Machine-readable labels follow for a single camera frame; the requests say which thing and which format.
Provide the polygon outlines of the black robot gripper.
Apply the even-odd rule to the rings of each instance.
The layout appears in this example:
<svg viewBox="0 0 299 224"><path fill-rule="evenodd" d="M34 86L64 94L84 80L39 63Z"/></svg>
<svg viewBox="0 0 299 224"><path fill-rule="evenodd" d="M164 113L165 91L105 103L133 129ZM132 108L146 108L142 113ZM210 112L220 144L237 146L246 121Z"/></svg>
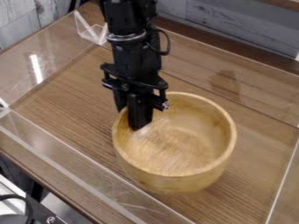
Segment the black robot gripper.
<svg viewBox="0 0 299 224"><path fill-rule="evenodd" d="M164 110L168 84L158 72L161 57L170 51L169 37L161 29L148 29L129 35L109 33L106 41L112 47L113 62L100 65L102 86L113 92L116 110L121 111L126 106L130 129L140 130L152 121L149 102L156 109Z"/></svg>

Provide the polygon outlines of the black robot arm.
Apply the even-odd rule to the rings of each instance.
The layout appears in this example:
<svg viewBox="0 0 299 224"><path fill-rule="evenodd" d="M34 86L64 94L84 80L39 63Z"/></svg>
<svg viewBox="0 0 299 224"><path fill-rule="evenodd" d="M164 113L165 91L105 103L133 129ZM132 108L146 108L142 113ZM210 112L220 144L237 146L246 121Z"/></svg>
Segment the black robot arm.
<svg viewBox="0 0 299 224"><path fill-rule="evenodd" d="M97 0L106 23L106 42L113 62L100 65L102 86L113 91L116 108L125 109L128 125L140 130L153 111L165 110L168 83L158 76L161 57L170 48L161 47L166 33L152 24L157 0Z"/></svg>

